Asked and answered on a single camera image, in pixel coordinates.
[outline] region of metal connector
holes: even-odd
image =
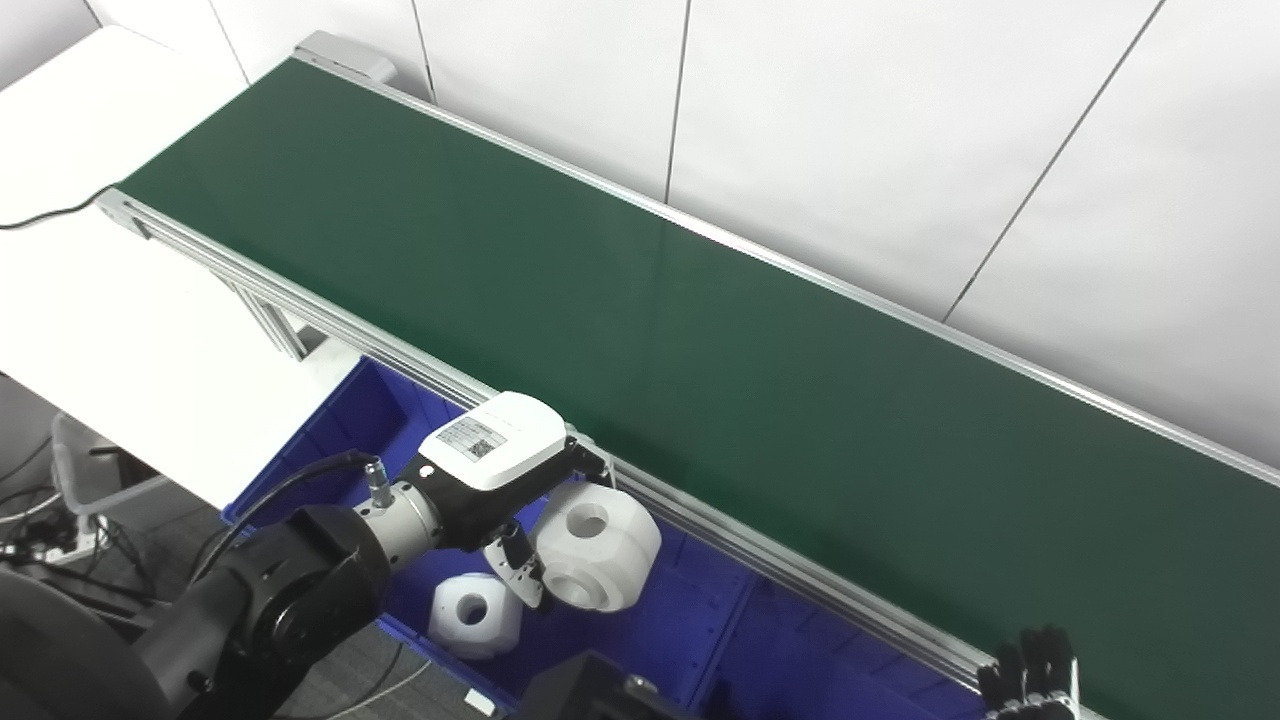
[[[369,483],[369,498],[372,500],[374,507],[383,510],[396,502],[392,486],[387,480],[387,468],[383,466],[381,460],[365,465],[365,480]]]

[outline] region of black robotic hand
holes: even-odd
[[[978,669],[978,689],[989,720],[1079,720],[1079,664],[1066,630],[1023,630],[1021,650],[996,650],[996,662]]]

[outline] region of black cable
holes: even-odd
[[[196,565],[200,564],[200,559],[205,555],[205,551],[209,550],[209,544],[220,534],[223,534],[221,528],[214,530],[207,538],[205,538],[205,542],[200,543],[200,548],[196,550],[196,556],[191,559],[191,565],[187,566],[187,574],[183,575],[186,582],[189,583],[196,577]]]
[[[383,670],[383,674],[379,675],[376,680],[374,680],[374,685],[367,691],[365,691],[365,694],[351,701],[351,705],[348,705],[347,707],[343,707],[342,710],[334,710],[328,715],[273,715],[271,720],[329,720],[334,715],[342,715],[343,712],[347,712],[352,707],[356,707],[357,705],[374,697],[374,693],[381,689],[383,684],[387,682],[387,678],[390,678],[392,671],[396,670],[396,664],[399,662],[401,653],[403,652],[404,652],[403,643],[398,643],[396,646],[396,655],[392,656],[392,661],[387,664],[387,669]]]
[[[90,205],[92,205],[95,200],[97,200],[99,197],[101,197],[104,192],[106,192],[108,190],[111,190],[113,187],[115,187],[115,186],[114,184],[109,184],[109,186],[106,186],[104,188],[100,188],[93,195],[90,195],[83,202],[79,202],[78,205],[73,205],[70,208],[60,208],[58,210],[49,210],[47,213],[41,213],[38,215],[32,215],[31,218],[27,218],[26,220],[19,220],[17,223],[0,224],[0,231],[17,231],[17,229],[22,229],[22,228],[33,225],[33,224],[36,224],[36,223],[38,223],[41,220],[47,220],[49,218],[56,218],[58,215],[69,215],[72,213],[79,213],[84,208],[88,208]]]
[[[239,534],[244,532],[244,528],[247,528],[248,524],[253,520],[253,516],[261,512],[264,507],[270,505],[271,501],[274,501],[276,497],[284,495],[284,492],[291,489],[293,486],[303,480],[310,480],[311,478],[332,473],[334,470],[344,470],[347,468],[357,468],[357,466],[364,468],[365,465],[376,461],[378,461],[376,455],[369,455],[367,452],[360,452],[358,450],[348,450],[342,455],[334,455],[332,457],[316,460],[315,462],[307,465],[306,468],[298,470],[297,473],[289,475],[288,478],[284,478],[283,480],[280,480],[280,484],[275,486],[274,488],[268,491],[266,495],[257,498],[257,502],[251,505],[250,509],[246,510],[243,515],[241,515],[241,519],[237,520],[236,524],[232,525],[229,530],[227,530],[227,534],[223,536],[223,538],[218,542],[218,544],[214,546],[214,550],[209,553],[209,556],[205,557],[205,560],[200,564],[200,568],[196,570],[196,574],[192,575],[189,584],[195,584],[196,580],[209,574],[209,570],[214,566],[214,562],[218,562],[218,559],[221,557],[223,553],[227,552],[227,550],[232,546],[232,543],[236,542],[236,538],[238,538]]]
[[[97,515],[93,516],[93,555],[88,559],[88,568],[84,568],[86,575],[92,575],[93,570],[97,570],[97,564],[102,561],[102,533],[101,528],[97,527]]]
[[[19,568],[22,568],[23,565],[38,565],[38,566],[44,568],[45,570],[49,570],[50,573],[52,573],[55,575],[61,575],[64,578],[72,578],[74,580],[81,580],[83,583],[88,583],[91,585],[97,585],[97,587],[100,587],[100,588],[102,588],[105,591],[110,591],[110,592],[114,592],[114,593],[123,594],[124,597],[136,600],[138,602],[145,602],[147,605],[154,605],[155,602],[157,602],[157,600],[154,596],[138,592],[138,591],[132,589],[132,588],[114,585],[111,583],[106,583],[106,582],[99,580],[97,578],[91,578],[91,577],[86,575],[84,573],[77,573],[76,570],[72,570],[70,568],[63,568],[61,565],[54,565],[52,562],[45,562],[44,560],[36,560],[35,557],[23,557],[20,555],[14,555],[12,552],[0,552],[0,561],[12,562],[13,565],[17,565]]]
[[[23,489],[19,489],[17,492],[12,492],[12,493],[9,493],[9,495],[6,495],[4,497],[0,497],[0,507],[4,507],[10,500],[18,500],[19,497],[22,497],[24,495],[35,495],[35,493],[37,493],[40,491],[45,491],[45,489],[50,489],[50,491],[58,492],[56,489],[54,489],[52,487],[46,486],[46,484],[32,486],[29,488],[23,488]],[[32,502],[28,507],[32,507],[35,505],[36,503]]]
[[[52,487],[52,484],[46,486],[46,484],[41,483],[38,486],[33,486],[33,487],[29,487],[29,488],[20,489],[18,492],[6,495],[5,497],[0,498],[0,506],[4,506],[10,500],[19,498],[19,497],[22,497],[24,495],[36,495],[36,493],[42,492],[42,491],[51,491],[54,493],[58,492]],[[23,510],[22,519],[17,520],[17,523],[13,527],[13,529],[9,530],[9,533],[5,536],[5,538],[4,538],[5,544],[12,546],[13,548],[17,550],[18,541],[22,539],[22,534],[27,530],[27,524],[31,523],[31,519],[36,515],[36,512],[33,512],[35,507],[37,505],[40,505],[41,502],[44,502],[45,500],[32,500],[31,502],[27,503],[27,509]]]
[[[114,532],[113,532],[111,527],[102,525],[102,518],[99,515],[93,516],[93,524],[97,525],[100,530],[106,533],[106,537],[111,538],[115,542],[115,547],[120,550],[120,555],[123,555],[124,559],[129,561],[129,565],[133,566],[134,574],[137,574],[138,579],[142,580],[143,592],[155,597],[156,596],[155,579],[151,578],[150,573],[147,573],[146,565],[142,562],[142,553],[138,552],[137,546],[133,544],[133,541],[129,539],[129,536],[125,534],[124,529],[120,528],[119,524],[114,524],[113,525]]]
[[[12,470],[9,470],[8,473],[5,473],[5,474],[0,475],[0,483],[3,483],[3,482],[5,482],[5,480],[8,480],[9,478],[12,478],[12,477],[14,477],[14,475],[17,475],[17,474],[18,474],[18,473],[20,473],[20,471],[22,471],[22,469],[23,469],[23,468],[26,468],[27,465],[31,465],[31,462],[32,462],[32,461],[33,461],[33,460],[35,460],[36,457],[40,457],[40,454],[41,454],[41,452],[44,452],[44,451],[45,451],[45,448],[46,448],[46,447],[49,447],[49,443],[51,443],[51,442],[54,442],[54,436],[49,436],[49,437],[46,437],[46,438],[45,438],[45,442],[40,443],[40,447],[37,447],[36,450],[33,450],[33,451],[31,452],[31,455],[28,455],[28,456],[27,456],[27,459],[26,459],[26,460],[23,460],[22,462],[18,462],[18,465],[15,465],[15,466],[14,466],[14,468],[13,468]],[[3,501],[3,500],[0,500],[0,505],[4,505],[4,501]]]

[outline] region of white table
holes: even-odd
[[[79,202],[242,88],[95,32],[0,92],[0,223]],[[0,232],[0,370],[215,506],[357,359],[329,340],[289,360],[211,274],[95,208]]]

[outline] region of blue plastic bin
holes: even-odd
[[[708,720],[977,720],[982,700],[760,579],[705,680]]]
[[[223,512],[232,521],[269,488],[320,457],[351,448],[383,457],[390,474],[461,409],[371,360],[362,360],[282,452]],[[358,473],[317,478],[279,497],[259,523],[302,505],[356,505]],[[543,501],[520,514],[531,528]],[[635,607],[617,614],[564,605],[525,612],[520,644],[489,661],[462,661],[426,638],[435,585],[485,571],[479,553],[430,552],[392,582],[379,624],[466,684],[512,710],[530,678],[596,650],[653,680],[664,696],[712,720],[952,720],[980,715],[968,689],[666,523],[663,544]]]

